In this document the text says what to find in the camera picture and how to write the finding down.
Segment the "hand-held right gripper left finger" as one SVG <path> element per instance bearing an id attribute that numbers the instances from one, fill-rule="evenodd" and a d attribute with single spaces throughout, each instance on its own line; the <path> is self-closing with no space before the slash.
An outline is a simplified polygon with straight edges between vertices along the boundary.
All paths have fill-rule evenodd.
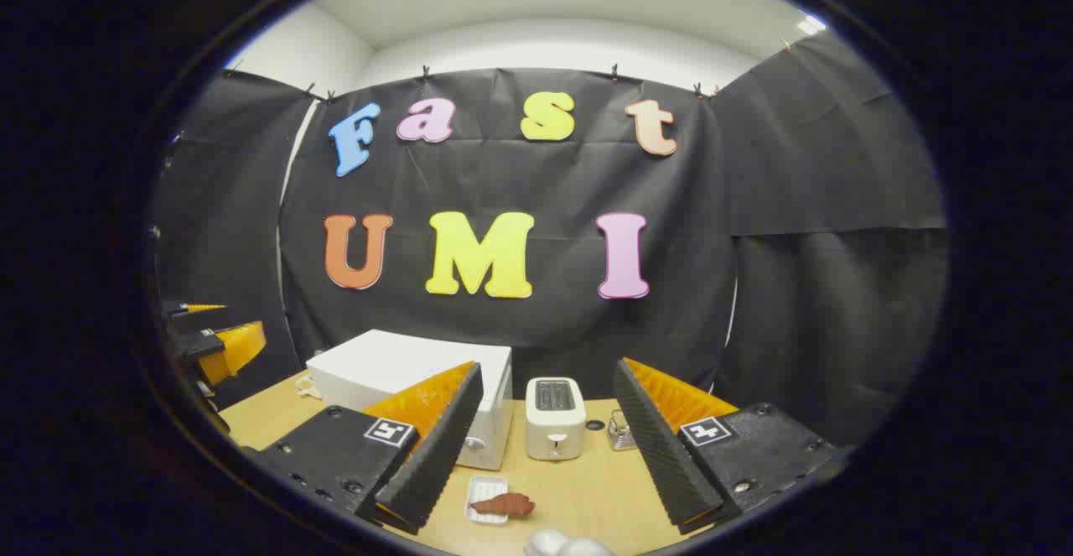
<path id="1" fill-rule="evenodd" d="M 480 374 L 465 361 L 363 410 L 330 404 L 246 456 L 319 504 L 417 535 L 482 403 Z"/>

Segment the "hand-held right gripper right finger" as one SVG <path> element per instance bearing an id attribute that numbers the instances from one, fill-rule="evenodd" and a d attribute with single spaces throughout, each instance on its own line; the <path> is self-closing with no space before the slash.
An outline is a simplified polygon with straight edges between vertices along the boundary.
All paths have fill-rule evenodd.
<path id="1" fill-rule="evenodd" d="M 684 535 L 785 497 L 842 453 L 771 403 L 736 407 L 636 360 L 617 362 L 614 398 Z"/>

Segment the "reddish brown meat piece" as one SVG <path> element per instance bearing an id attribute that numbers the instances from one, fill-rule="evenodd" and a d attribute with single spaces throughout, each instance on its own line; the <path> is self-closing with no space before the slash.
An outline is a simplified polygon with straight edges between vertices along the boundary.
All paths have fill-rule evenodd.
<path id="1" fill-rule="evenodd" d="M 468 504 L 482 517 L 529 517 L 536 503 L 521 492 L 503 492 L 490 499 Z"/>

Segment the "white microwave oven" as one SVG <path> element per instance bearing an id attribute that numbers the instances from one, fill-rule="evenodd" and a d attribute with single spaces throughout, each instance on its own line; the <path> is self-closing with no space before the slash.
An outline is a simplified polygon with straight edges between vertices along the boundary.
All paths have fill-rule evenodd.
<path id="1" fill-rule="evenodd" d="M 512 425 L 512 350 L 369 330 L 307 361 L 323 403 L 361 410 L 467 361 L 480 365 L 483 399 L 459 465 L 499 470 Z"/>

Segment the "white rectangular tray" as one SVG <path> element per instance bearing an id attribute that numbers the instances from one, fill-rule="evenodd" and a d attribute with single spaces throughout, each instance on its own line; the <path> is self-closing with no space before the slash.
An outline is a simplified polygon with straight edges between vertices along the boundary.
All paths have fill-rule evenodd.
<path id="1" fill-rule="evenodd" d="M 472 475 L 469 480 L 466 502 L 464 503 L 466 506 L 464 514 L 466 514 L 467 520 L 485 526 L 505 526 L 509 522 L 506 515 L 480 514 L 471 504 L 477 501 L 490 500 L 499 495 L 505 495 L 508 491 L 509 483 L 505 477 Z"/>

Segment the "white toaster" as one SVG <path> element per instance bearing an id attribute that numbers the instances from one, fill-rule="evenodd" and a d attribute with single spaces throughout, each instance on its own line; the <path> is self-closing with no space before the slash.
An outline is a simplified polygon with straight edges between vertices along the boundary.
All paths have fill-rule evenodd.
<path id="1" fill-rule="evenodd" d="M 583 449 L 587 421 L 578 382 L 536 377 L 526 384 L 526 455 L 533 460 L 573 460 Z"/>

